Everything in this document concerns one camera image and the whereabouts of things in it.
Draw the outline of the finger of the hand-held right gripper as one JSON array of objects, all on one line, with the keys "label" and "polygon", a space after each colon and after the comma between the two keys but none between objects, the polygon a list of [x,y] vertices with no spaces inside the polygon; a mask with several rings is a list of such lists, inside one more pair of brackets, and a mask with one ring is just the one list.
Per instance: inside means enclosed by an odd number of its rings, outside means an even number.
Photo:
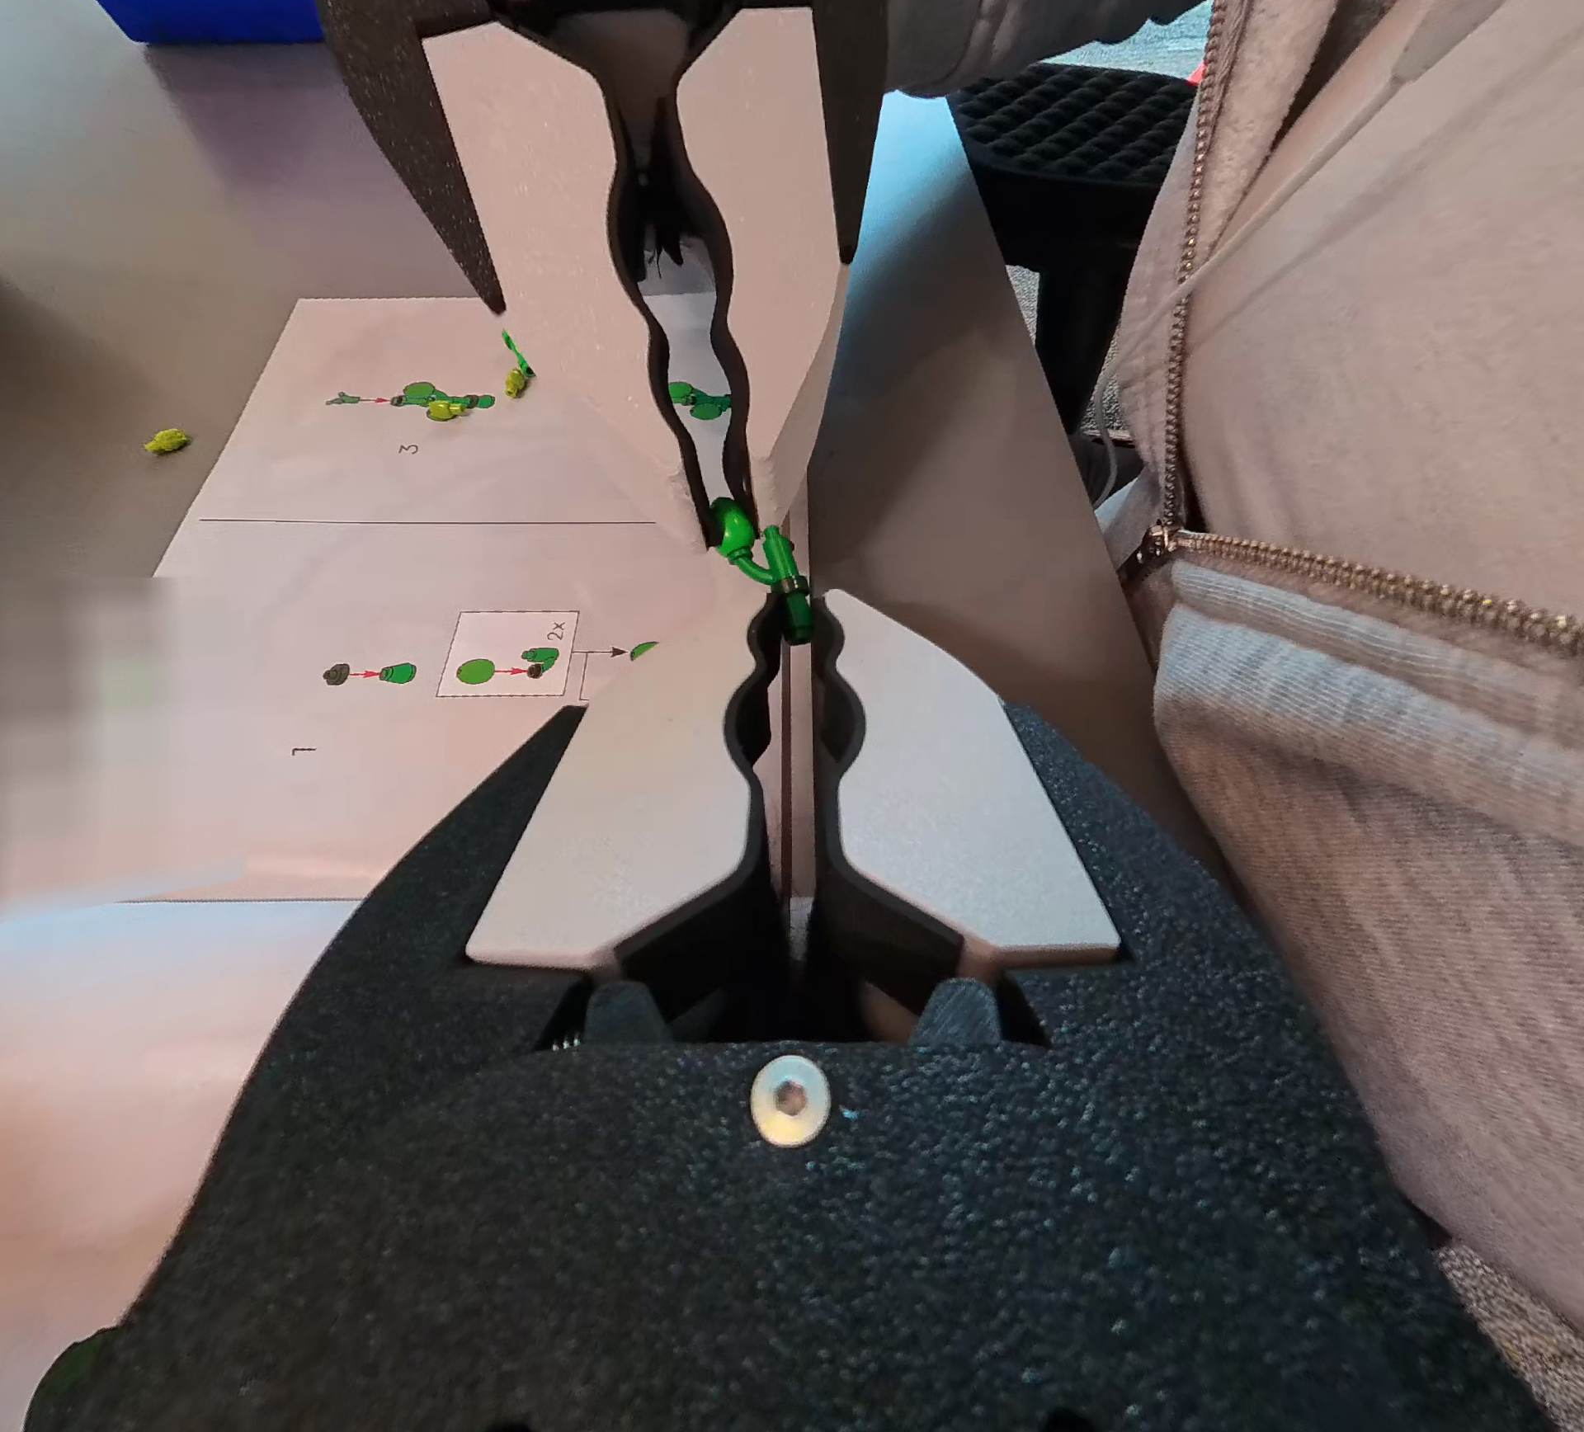
[{"label": "finger of the hand-held right gripper", "polygon": [[745,469],[763,523],[796,509],[848,293],[807,7],[733,15],[676,86],[687,173],[724,225],[724,329],[745,366]]},{"label": "finger of the hand-held right gripper", "polygon": [[680,546],[724,495],[727,416],[698,421],[669,383],[724,396],[699,246],[682,265],[621,263],[618,207],[682,66],[676,15],[573,15],[548,44],[503,22],[424,40],[445,125],[530,366],[586,412],[607,476]]}]

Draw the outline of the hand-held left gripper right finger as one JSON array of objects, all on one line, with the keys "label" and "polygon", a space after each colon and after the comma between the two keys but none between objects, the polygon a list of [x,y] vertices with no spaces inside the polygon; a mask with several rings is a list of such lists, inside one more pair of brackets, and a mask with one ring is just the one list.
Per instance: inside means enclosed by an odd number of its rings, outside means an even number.
[{"label": "hand-held left gripper right finger", "polygon": [[823,905],[838,953],[857,971],[1116,958],[1118,929],[994,691],[848,592],[823,614]]}]

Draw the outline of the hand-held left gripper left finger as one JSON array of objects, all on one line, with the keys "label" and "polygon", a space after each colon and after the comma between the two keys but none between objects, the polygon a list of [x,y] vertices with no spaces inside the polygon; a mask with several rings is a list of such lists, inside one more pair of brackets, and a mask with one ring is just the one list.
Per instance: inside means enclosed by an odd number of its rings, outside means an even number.
[{"label": "hand-held left gripper left finger", "polygon": [[719,595],[590,701],[471,929],[471,963],[616,972],[644,929],[735,874],[753,786],[727,710],[754,675],[764,602]]}]

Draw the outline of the green toy stem piece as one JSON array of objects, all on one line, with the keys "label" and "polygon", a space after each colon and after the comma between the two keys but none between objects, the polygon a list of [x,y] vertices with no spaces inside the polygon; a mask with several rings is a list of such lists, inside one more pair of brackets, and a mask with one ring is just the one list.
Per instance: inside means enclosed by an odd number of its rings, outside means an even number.
[{"label": "green toy stem piece", "polygon": [[764,526],[759,546],[769,589],[782,602],[788,644],[809,644],[815,638],[815,608],[809,582],[797,568],[794,543],[778,526]]}]

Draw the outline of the green toy elbow piece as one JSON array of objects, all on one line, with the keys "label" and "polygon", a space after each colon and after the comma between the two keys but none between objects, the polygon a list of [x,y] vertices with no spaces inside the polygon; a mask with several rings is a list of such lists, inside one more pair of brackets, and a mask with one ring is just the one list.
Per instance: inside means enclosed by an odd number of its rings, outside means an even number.
[{"label": "green toy elbow piece", "polygon": [[710,513],[716,531],[715,552],[719,552],[733,570],[763,586],[772,586],[775,576],[754,560],[759,531],[754,531],[749,515],[728,495],[715,499]]}]

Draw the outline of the grey desk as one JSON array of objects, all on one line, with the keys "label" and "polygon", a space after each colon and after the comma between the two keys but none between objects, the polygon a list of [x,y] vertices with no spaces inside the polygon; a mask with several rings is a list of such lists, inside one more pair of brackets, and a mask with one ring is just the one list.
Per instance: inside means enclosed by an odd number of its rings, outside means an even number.
[{"label": "grey desk", "polygon": [[[1178,826],[1147,667],[1057,455],[942,101],[892,95],[815,481],[815,566],[1037,710]],[[320,45],[146,49],[90,0],[3,0],[3,608],[45,731],[142,662],[149,589],[306,297],[461,297]],[[144,444],[185,429],[185,452]],[[3,908],[3,1427],[120,1320],[306,971],[361,900]]]}]

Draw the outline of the black mesh chair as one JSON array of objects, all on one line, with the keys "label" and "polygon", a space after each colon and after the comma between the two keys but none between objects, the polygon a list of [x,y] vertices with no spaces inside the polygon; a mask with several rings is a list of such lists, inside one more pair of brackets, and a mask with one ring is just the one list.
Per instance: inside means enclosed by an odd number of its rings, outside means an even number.
[{"label": "black mesh chair", "polygon": [[1140,469],[1080,424],[1193,101],[1182,77],[1051,62],[950,98],[1002,259],[1041,281],[1036,353],[1093,504]]}]

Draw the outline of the instruction booklet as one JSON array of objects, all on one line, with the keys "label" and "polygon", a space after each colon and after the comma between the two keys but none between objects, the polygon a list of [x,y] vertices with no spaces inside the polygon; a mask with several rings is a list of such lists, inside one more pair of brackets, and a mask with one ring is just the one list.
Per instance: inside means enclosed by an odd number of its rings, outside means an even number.
[{"label": "instruction booklet", "polygon": [[563,707],[740,586],[474,299],[299,299],[159,568],[204,726],[195,898],[358,900]]}]

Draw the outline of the person's grey hoodie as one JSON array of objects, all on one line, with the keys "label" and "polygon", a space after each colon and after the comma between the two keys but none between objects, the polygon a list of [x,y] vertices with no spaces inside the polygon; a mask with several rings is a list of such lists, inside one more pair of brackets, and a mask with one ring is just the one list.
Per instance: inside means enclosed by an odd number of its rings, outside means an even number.
[{"label": "person's grey hoodie", "polygon": [[1406,1197],[1581,1323],[1581,0],[1225,0],[1116,376],[1154,723]]}]

